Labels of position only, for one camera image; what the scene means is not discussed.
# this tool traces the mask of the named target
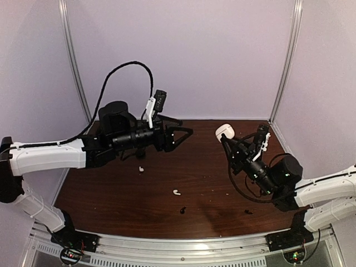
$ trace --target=black debris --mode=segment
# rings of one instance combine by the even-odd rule
[[[187,208],[187,207],[183,207],[183,208],[180,210],[180,214],[184,214],[186,208]]]

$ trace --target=aluminum frame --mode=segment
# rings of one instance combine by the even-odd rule
[[[59,0],[59,7],[60,7],[60,15],[63,25],[63,30],[65,34],[65,41],[66,47],[69,56],[69,62],[71,65],[71,70],[75,82],[75,86],[78,92],[79,100],[85,114],[85,118],[89,123],[91,121],[91,113],[88,106],[88,102],[84,93],[83,84],[80,78],[80,73],[78,69],[76,54],[73,46],[72,34],[71,34],[71,27],[69,22],[68,10],[67,10],[67,1],[66,0]]]
[[[89,266],[115,266],[116,263],[129,266],[229,266],[229,264],[262,260],[267,255],[281,253],[269,252],[266,234],[252,234],[228,238],[206,239],[143,239],[124,236],[99,235],[96,253],[86,253],[81,263]],[[344,267],[340,248],[331,227],[321,231],[320,240],[328,242],[329,255],[334,267]],[[22,267],[31,267],[40,251],[58,256],[61,247],[50,242],[46,228],[35,223],[23,255]],[[318,233],[314,233],[314,243]]]
[[[294,51],[296,48],[296,43],[298,41],[298,36],[299,36],[299,30],[300,30],[300,24],[301,24],[301,18],[303,14],[303,0],[295,0],[294,2],[294,11],[293,11],[293,18],[292,18],[292,23],[291,23],[291,28],[290,28],[290,36],[289,36],[289,43],[288,43],[288,49],[287,49],[287,54],[284,62],[284,67],[283,67],[283,72],[282,72],[282,77],[279,82],[279,87],[278,87],[278,93],[276,96],[276,100],[273,105],[272,113],[269,119],[269,122],[273,125],[276,116],[278,114],[278,109],[280,107],[280,103],[282,100],[282,96],[288,81],[290,69],[292,66],[292,59],[294,55]]]

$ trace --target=black mount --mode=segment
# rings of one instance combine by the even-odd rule
[[[313,233],[304,227],[305,213],[306,210],[303,210],[294,215],[290,230],[267,235],[270,251],[288,249],[314,240]]]
[[[50,232],[47,228],[52,236],[51,242],[64,248],[96,252],[99,236],[76,231],[70,215],[63,210],[62,212],[65,217],[65,227],[55,233]]]

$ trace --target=metal pole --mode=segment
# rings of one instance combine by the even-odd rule
[[[69,61],[71,64],[74,82],[76,85],[76,89],[78,92],[81,106],[82,106],[84,114],[85,114],[85,118],[86,118],[87,122],[89,123],[91,120],[91,114],[90,114],[88,102],[85,97],[83,84],[80,79],[78,64],[77,64],[76,55],[75,55],[75,51],[74,51],[74,47],[73,47],[73,40],[72,40],[70,23],[69,23],[69,18],[68,18],[68,11],[67,11],[67,1],[59,0],[59,5],[60,5],[60,15],[61,15],[61,19],[62,19],[62,25],[63,25],[63,29],[64,29],[64,33],[65,33],[65,41],[66,41],[66,46],[67,46]]]
[[[279,83],[278,93],[276,96],[276,100],[274,102],[271,117],[269,120],[270,124],[272,124],[272,125],[276,119],[278,109],[279,109],[279,106],[280,106],[280,103],[282,100],[283,92],[284,92],[285,86],[287,84],[288,76],[289,76],[290,69],[291,69],[291,61],[292,61],[293,54],[295,51],[296,42],[298,40],[300,23],[301,23],[301,15],[303,12],[302,2],[303,2],[303,0],[295,0],[295,3],[294,3],[293,19],[292,19],[292,23],[291,23],[289,43],[288,43],[287,54],[286,54],[286,58],[285,58],[285,62],[284,62],[283,73],[282,73],[282,77],[281,77],[281,80]]]

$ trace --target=white cable tie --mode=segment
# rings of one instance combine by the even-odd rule
[[[45,207],[45,202],[43,201],[43,197],[41,197],[41,204],[42,204],[42,207],[41,207],[41,209],[38,211],[38,212],[36,212],[35,214],[33,214],[33,215],[31,215],[30,217],[31,217],[31,219],[33,219],[33,217],[35,217],[36,215],[38,215]]]

